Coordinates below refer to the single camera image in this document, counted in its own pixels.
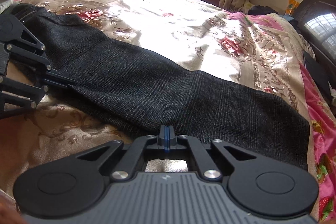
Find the black clothes pile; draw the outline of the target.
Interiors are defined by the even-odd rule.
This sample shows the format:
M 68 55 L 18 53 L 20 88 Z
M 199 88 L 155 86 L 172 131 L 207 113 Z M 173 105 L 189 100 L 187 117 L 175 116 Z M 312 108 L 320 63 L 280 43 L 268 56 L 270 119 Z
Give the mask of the black clothes pile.
M 269 6 L 255 5 L 248 10 L 248 15 L 268 15 L 268 14 L 278 14 L 278 12 Z

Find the dark grey checked pants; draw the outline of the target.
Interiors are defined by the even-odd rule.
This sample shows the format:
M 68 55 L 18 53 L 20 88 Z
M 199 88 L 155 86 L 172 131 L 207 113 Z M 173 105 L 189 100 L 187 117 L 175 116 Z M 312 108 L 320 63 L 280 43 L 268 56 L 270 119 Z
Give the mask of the dark grey checked pants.
M 77 15 L 30 4 L 11 12 L 45 46 L 58 74 L 74 81 L 56 97 L 132 138 L 162 125 L 203 143 L 228 143 L 307 169 L 308 121 L 282 98 L 188 71 L 106 36 Z

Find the folded grey-green garment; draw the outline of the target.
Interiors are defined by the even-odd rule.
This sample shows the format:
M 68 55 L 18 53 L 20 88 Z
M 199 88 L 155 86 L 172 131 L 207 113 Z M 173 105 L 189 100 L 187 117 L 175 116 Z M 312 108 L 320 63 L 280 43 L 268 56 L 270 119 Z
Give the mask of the folded grey-green garment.
M 13 0 L 0 0 L 0 14 L 11 14 L 19 3 Z

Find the yellow orange box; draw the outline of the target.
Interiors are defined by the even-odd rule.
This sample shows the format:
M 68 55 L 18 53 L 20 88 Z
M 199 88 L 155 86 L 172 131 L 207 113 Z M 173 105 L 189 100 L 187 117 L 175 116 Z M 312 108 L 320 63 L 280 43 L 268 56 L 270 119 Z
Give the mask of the yellow orange box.
M 295 10 L 297 9 L 297 7 L 299 6 L 300 2 L 296 1 L 296 0 L 288 0 L 288 5 L 287 8 L 285 10 L 285 15 L 293 15 L 293 13 L 295 12 Z

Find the dark wooden headboard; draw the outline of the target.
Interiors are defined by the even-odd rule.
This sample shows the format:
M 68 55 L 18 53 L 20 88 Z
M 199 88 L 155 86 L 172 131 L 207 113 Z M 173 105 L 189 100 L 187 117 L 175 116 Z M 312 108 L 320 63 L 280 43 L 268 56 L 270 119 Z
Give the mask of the dark wooden headboard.
M 303 0 L 293 17 L 298 30 L 313 49 L 303 52 L 303 63 L 328 104 L 335 89 L 335 0 Z

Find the floral satin bedspread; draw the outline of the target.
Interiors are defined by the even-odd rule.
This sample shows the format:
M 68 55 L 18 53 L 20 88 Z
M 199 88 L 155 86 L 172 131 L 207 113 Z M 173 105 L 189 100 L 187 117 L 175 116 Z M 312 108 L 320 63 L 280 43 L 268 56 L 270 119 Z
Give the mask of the floral satin bedspread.
M 276 14 L 231 13 L 199 0 L 11 0 L 75 14 L 111 38 L 140 46 L 190 71 L 282 97 L 310 124 L 308 170 L 319 183 L 313 215 L 335 221 L 335 117 L 303 66 L 312 47 Z M 37 111 L 1 121 L 1 195 L 27 168 L 112 139 L 116 127 L 46 96 Z

